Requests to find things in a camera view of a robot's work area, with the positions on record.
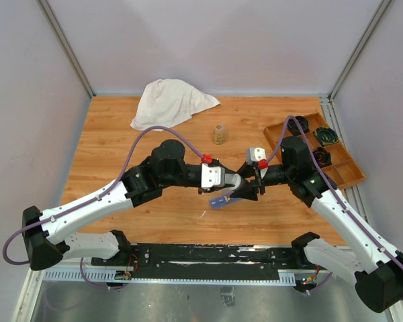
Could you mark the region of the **white cap pill bottle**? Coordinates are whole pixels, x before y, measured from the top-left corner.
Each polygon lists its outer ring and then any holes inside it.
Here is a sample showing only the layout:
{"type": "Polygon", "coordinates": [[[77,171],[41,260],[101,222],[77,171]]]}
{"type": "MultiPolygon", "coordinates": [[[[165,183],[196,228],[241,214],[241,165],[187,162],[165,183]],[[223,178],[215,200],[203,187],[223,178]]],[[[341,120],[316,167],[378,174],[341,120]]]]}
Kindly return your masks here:
{"type": "Polygon", "coordinates": [[[240,191],[245,190],[250,186],[250,183],[243,178],[241,175],[234,174],[225,174],[224,177],[224,189],[228,191],[240,191]]]}

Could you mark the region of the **blue weekly pill organizer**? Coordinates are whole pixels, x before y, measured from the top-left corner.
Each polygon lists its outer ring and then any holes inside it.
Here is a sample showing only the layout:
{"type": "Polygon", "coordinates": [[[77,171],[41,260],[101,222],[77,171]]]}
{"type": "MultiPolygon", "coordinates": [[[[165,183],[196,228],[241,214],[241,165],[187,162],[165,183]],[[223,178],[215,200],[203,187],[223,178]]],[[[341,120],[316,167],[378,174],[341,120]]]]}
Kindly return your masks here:
{"type": "Polygon", "coordinates": [[[231,205],[233,203],[239,202],[240,200],[241,200],[241,198],[232,198],[228,195],[221,195],[219,197],[214,197],[214,198],[209,199],[209,205],[212,210],[217,210],[217,209],[221,209],[227,205],[231,205]],[[230,198],[229,202],[225,201],[226,197],[230,198]]]}

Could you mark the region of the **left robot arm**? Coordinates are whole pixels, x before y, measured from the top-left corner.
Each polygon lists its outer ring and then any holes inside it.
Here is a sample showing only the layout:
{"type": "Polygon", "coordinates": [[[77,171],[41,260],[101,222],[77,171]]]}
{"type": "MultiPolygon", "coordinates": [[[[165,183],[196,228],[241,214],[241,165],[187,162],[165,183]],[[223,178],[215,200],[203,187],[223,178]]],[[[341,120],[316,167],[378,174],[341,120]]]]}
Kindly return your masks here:
{"type": "Polygon", "coordinates": [[[159,198],[170,186],[197,188],[201,193],[242,188],[242,176],[217,160],[203,156],[200,164],[188,164],[184,156],[185,147],[180,141],[165,140],[141,164],[89,195],[43,211],[36,206],[25,209],[22,237],[30,268],[45,270],[62,260],[84,257],[111,260],[121,266],[130,259],[128,240],[122,231],[86,234],[79,230],[159,198]]]}

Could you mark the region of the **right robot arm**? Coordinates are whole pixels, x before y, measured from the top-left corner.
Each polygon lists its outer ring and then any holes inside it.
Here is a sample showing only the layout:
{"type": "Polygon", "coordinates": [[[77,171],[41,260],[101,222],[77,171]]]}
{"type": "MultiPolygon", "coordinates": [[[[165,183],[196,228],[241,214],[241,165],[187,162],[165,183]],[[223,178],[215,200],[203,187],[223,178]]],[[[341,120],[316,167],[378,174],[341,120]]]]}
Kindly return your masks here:
{"type": "Polygon", "coordinates": [[[291,260],[298,268],[310,264],[326,268],[355,287],[362,302],[382,313],[403,301],[403,252],[360,216],[317,164],[306,138],[283,138],[278,145],[282,164],[270,165],[262,148],[249,148],[241,176],[252,176],[248,191],[238,198],[257,200],[266,187],[287,184],[293,195],[325,218],[345,240],[351,252],[328,244],[315,233],[292,242],[291,260]]]}

